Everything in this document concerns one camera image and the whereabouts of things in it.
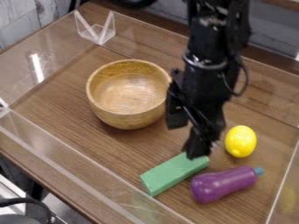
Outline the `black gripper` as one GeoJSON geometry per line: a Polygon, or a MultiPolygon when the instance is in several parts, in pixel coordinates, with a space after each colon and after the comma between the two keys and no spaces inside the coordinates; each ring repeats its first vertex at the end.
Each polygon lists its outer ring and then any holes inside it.
{"type": "Polygon", "coordinates": [[[184,70],[173,69],[165,99],[165,123],[169,130],[192,123],[183,150],[193,160],[211,154],[212,144],[225,127],[224,103],[232,95],[239,77],[239,56],[219,61],[199,60],[183,55],[184,70]]]}

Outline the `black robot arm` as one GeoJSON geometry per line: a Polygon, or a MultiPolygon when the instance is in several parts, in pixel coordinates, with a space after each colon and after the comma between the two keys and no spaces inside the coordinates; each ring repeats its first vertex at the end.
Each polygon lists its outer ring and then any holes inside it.
{"type": "Polygon", "coordinates": [[[236,82],[248,75],[240,55],[251,35],[248,6],[248,0],[187,0],[184,69],[171,71],[165,123],[171,130],[191,126],[181,148],[188,159],[211,154],[225,128],[223,106],[245,91],[236,82]]]}

